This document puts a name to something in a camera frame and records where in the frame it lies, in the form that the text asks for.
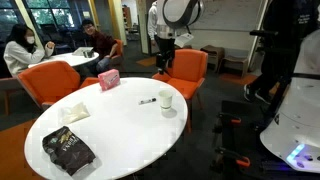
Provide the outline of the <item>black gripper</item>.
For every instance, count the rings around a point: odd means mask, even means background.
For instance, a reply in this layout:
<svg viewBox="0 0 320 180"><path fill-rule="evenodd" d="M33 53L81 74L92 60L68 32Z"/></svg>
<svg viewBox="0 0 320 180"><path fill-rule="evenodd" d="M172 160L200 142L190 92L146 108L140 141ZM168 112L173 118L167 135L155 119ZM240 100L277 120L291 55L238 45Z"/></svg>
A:
<svg viewBox="0 0 320 180"><path fill-rule="evenodd" d="M156 67L160 75L167 73L167 68L172 67L172 61L174 56L171 53L162 55L161 53L156 55Z"/></svg>

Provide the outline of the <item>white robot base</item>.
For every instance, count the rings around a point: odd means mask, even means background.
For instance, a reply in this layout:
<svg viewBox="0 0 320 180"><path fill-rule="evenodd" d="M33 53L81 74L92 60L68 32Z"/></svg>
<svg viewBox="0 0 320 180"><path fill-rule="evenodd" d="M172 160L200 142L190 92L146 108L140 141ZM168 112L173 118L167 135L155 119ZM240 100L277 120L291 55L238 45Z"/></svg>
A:
<svg viewBox="0 0 320 180"><path fill-rule="evenodd" d="M292 169L320 173L320 30L302 41L289 88L260 140Z"/></svg>

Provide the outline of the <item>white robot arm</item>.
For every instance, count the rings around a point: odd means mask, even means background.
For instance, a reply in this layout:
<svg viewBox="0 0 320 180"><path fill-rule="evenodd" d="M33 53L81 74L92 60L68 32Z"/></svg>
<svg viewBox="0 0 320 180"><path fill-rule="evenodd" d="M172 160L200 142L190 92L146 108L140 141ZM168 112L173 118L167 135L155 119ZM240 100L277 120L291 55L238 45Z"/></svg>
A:
<svg viewBox="0 0 320 180"><path fill-rule="evenodd" d="M189 26L203 12L202 0L158 0L156 40L160 52L156 56L156 67L161 75L172 66L175 47L183 47L194 38Z"/></svg>

